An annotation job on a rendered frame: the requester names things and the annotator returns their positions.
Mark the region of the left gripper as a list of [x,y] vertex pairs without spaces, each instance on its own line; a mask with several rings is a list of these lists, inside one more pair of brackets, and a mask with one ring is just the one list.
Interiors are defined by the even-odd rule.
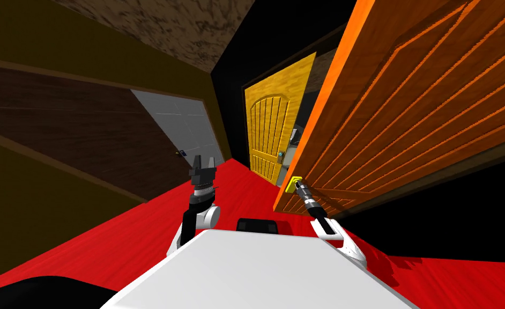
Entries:
[[214,157],[210,157],[207,168],[202,168],[202,156],[195,155],[192,169],[189,171],[191,184],[194,186],[212,183],[216,177],[216,162]]

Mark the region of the yellow wooden door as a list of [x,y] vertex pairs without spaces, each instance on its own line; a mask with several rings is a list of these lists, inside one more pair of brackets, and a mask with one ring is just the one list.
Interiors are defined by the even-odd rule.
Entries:
[[250,169],[275,185],[316,54],[272,74],[244,91]]

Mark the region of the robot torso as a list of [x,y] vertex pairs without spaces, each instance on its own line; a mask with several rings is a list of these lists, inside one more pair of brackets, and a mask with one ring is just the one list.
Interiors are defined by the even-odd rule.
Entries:
[[419,309],[318,236],[209,229],[101,309]]

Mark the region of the orange wooden door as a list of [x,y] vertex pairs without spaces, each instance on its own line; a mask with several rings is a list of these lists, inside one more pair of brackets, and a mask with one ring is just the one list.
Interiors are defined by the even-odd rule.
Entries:
[[328,215],[505,142],[505,0],[357,0],[274,211]]

